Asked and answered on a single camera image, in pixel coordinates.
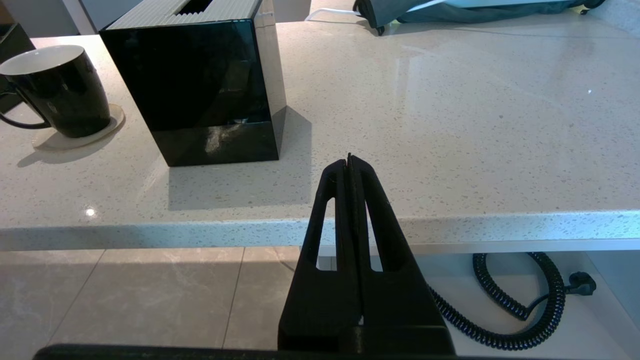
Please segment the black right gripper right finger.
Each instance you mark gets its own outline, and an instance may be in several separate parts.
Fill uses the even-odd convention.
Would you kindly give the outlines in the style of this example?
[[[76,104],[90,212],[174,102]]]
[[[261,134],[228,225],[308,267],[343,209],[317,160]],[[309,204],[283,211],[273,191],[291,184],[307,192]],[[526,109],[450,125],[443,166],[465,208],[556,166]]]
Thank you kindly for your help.
[[[348,157],[363,354],[454,354],[455,347],[374,168]]]

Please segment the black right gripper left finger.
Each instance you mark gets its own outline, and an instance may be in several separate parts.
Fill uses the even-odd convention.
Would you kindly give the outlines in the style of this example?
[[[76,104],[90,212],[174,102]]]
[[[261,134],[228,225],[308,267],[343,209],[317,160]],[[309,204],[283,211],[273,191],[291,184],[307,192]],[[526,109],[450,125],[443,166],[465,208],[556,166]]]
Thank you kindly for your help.
[[[301,254],[278,324],[279,351],[336,352],[361,319],[361,297],[350,229],[347,163],[340,159],[320,177]],[[334,202],[337,269],[318,269],[327,204]]]

